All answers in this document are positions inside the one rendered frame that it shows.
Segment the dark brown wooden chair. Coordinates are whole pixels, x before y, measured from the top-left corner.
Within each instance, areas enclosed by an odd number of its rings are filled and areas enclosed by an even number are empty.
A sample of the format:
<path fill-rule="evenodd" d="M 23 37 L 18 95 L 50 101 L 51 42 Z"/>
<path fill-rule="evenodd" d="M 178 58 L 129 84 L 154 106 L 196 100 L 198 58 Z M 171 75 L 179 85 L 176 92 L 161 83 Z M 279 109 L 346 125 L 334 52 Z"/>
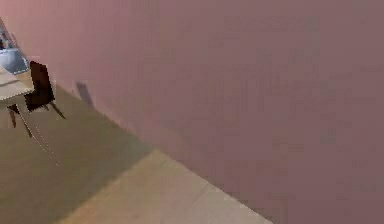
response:
<path fill-rule="evenodd" d="M 35 61 L 29 62 L 34 91 L 25 96 L 25 102 L 29 112 L 38 108 L 51 106 L 57 114 L 65 119 L 64 114 L 54 103 L 55 96 L 49 79 L 47 66 Z"/>

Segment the beige table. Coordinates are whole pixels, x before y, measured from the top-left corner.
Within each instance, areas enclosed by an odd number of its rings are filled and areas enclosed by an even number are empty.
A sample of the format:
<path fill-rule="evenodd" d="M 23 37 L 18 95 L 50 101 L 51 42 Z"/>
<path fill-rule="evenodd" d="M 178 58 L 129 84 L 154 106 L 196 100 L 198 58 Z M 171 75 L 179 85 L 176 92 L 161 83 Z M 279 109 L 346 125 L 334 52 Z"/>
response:
<path fill-rule="evenodd" d="M 19 75 L 13 75 L 0 66 L 0 110 L 16 105 L 25 126 L 31 132 L 41 149 L 54 162 L 54 164 L 58 166 L 60 164 L 59 160 L 56 158 L 54 152 L 50 149 L 49 145 L 40 134 L 25 102 L 24 96 L 34 91 L 32 79 L 28 78 L 29 74 L 30 71 Z"/>

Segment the grey-blue laptop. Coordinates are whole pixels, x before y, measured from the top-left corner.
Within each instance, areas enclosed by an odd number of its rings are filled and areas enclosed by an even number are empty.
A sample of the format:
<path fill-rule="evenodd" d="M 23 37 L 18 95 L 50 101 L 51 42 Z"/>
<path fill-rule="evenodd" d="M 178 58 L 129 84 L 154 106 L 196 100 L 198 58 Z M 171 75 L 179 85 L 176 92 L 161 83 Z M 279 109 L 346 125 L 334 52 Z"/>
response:
<path fill-rule="evenodd" d="M 13 75 L 27 72 L 29 62 L 14 44 L 11 36 L 0 17 L 0 65 Z"/>

